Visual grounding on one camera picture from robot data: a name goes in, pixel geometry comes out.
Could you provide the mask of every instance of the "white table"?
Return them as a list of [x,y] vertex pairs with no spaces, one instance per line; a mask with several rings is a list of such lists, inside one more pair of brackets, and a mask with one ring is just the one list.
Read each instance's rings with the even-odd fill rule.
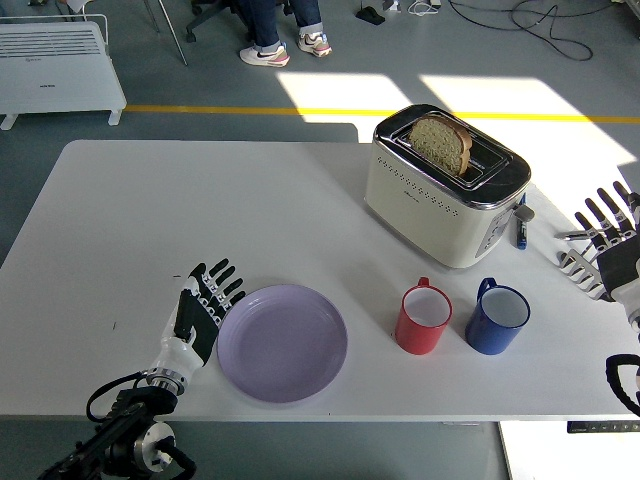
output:
[[[365,207],[370,148],[68,145],[0,270],[0,415],[82,416],[98,386],[151,364],[184,276],[228,257],[247,291],[293,283],[328,297],[347,326],[347,358],[322,392],[272,405],[236,390],[213,355],[174,420],[629,417],[604,368],[609,355],[634,353],[637,340],[620,305],[591,300],[556,267],[567,246],[553,235],[573,227],[549,200],[529,188],[537,218],[526,251],[507,234],[477,265],[450,270]],[[391,334],[401,296],[420,276],[449,294],[454,314],[437,348],[412,356]],[[523,292],[532,308],[498,356],[464,340],[486,276]]]

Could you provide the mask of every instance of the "mug rim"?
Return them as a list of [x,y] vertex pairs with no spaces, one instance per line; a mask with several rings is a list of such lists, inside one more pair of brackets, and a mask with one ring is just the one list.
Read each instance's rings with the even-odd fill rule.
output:
[[[504,290],[509,290],[509,291],[515,293],[516,295],[518,295],[522,299],[522,301],[524,302],[524,305],[527,307],[527,318],[524,319],[524,322],[519,323],[518,325],[512,325],[512,326],[501,325],[500,323],[496,322],[493,318],[491,318],[487,314],[487,312],[485,311],[484,307],[482,306],[482,300],[484,299],[485,294],[487,294],[491,290],[496,290],[498,288],[502,288]],[[491,323],[493,323],[494,325],[496,325],[498,327],[509,329],[509,330],[515,329],[515,328],[521,328],[521,327],[525,326],[529,322],[529,319],[531,318],[531,305],[529,305],[529,302],[527,301],[527,299],[524,297],[524,295],[522,295],[515,288],[510,287],[508,285],[495,285],[495,286],[493,286],[491,288],[488,288],[487,290],[482,292],[482,295],[480,296],[480,300],[478,301],[478,305],[480,306],[480,309],[482,310],[482,313],[487,318],[487,320],[489,320]]]
[[[447,316],[447,319],[444,322],[442,322],[442,323],[440,323],[438,325],[422,325],[421,323],[418,323],[413,318],[411,318],[411,315],[409,315],[409,313],[407,312],[407,309],[404,306],[405,300],[407,298],[407,295],[409,295],[410,293],[412,293],[412,292],[414,292],[414,291],[416,291],[418,289],[423,289],[423,288],[428,288],[428,289],[431,289],[431,290],[435,290],[436,292],[438,292],[440,294],[441,297],[443,297],[447,301],[447,305],[449,306],[449,315]],[[453,316],[453,304],[451,303],[451,300],[449,299],[447,294],[444,293],[442,290],[440,290],[438,287],[434,287],[431,284],[429,284],[429,285],[415,285],[415,286],[411,287],[402,296],[402,303],[401,303],[400,307],[402,308],[402,312],[404,313],[404,315],[407,318],[407,320],[409,320],[411,323],[413,323],[414,325],[416,325],[418,327],[421,327],[421,328],[440,328],[440,327],[443,327],[443,326],[445,326],[445,325],[447,325],[449,323],[449,320],[451,320],[451,317]]]

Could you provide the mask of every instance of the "blue mug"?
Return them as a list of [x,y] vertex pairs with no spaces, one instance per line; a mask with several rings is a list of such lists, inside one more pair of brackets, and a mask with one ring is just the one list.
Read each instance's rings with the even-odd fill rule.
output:
[[485,355],[502,353],[529,321],[531,308],[522,294],[485,278],[478,289],[478,303],[467,324],[467,343]]

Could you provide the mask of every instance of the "white sneaker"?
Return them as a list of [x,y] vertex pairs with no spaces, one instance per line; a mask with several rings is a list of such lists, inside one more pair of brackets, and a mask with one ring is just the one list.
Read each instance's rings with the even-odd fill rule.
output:
[[280,44],[274,53],[261,53],[253,47],[240,50],[240,58],[249,65],[263,67],[284,67],[289,62],[286,45]]
[[303,52],[310,53],[316,57],[324,57],[331,53],[331,47],[324,33],[305,34],[298,37],[298,47]]

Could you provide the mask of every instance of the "toaster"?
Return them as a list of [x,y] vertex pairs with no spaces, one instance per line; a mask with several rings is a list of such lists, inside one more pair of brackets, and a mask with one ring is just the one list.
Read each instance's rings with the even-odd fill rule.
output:
[[[408,137],[415,121],[441,115],[473,140],[467,170],[447,173],[415,151]],[[375,129],[365,202],[384,222],[440,263],[469,267],[498,243],[531,179],[520,156],[433,105],[412,105]]]

